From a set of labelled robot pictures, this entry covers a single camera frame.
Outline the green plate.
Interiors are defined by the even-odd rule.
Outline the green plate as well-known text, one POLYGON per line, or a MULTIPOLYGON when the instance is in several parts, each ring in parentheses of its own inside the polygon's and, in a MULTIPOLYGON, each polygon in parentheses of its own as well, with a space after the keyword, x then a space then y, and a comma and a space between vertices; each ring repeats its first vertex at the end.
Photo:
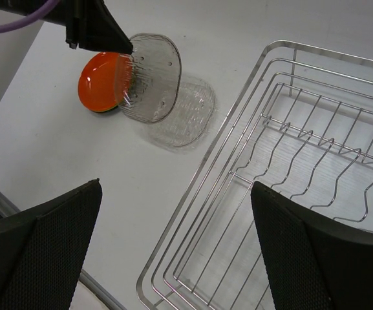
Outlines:
POLYGON ((114 105, 114 106, 109 107, 105 110, 92 110, 92 112, 96 113, 96 114, 106 114, 106 113, 115 112, 118 109, 119 109, 119 105, 114 105))

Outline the orange plate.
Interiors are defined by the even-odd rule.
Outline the orange plate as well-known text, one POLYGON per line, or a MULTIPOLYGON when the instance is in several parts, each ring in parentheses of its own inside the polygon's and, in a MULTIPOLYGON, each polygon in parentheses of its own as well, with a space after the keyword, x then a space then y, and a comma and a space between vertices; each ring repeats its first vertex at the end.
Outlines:
POLYGON ((114 95, 114 77, 119 54, 100 52, 81 71, 78 97, 82 105, 92 110, 105 110, 119 105, 114 95))

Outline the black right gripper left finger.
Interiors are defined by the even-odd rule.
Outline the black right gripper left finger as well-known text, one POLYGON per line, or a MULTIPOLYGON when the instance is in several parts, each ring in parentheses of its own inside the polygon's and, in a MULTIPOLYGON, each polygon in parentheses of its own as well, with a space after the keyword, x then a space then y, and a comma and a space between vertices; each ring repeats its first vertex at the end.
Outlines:
POLYGON ((102 200, 98 179, 0 219, 0 309, 68 309, 102 200))

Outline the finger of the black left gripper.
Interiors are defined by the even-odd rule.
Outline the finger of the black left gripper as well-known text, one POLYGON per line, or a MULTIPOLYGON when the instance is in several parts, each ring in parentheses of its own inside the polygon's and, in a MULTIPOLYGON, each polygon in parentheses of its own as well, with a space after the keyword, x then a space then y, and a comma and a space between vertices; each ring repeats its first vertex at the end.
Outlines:
POLYGON ((119 27, 104 1, 0 1, 0 10, 23 18, 0 25, 0 34, 38 20, 65 27, 70 48, 131 54, 133 44, 119 27))

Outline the clear textured glass plate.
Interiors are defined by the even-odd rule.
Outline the clear textured glass plate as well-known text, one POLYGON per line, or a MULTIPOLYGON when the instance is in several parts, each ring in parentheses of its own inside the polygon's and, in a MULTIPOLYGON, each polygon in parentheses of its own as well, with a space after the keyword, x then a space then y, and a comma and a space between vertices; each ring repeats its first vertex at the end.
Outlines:
POLYGON ((182 62, 176 45, 160 34, 131 38, 133 52, 119 55, 114 76, 118 107, 141 123, 162 121, 173 109, 180 87, 182 62))

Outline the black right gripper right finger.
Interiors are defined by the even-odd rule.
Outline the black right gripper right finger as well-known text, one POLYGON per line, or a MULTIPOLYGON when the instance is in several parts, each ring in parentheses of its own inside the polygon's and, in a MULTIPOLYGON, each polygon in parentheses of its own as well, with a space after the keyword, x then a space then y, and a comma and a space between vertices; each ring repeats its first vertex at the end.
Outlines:
POLYGON ((251 208, 276 309, 373 309, 373 233, 259 181, 251 208))

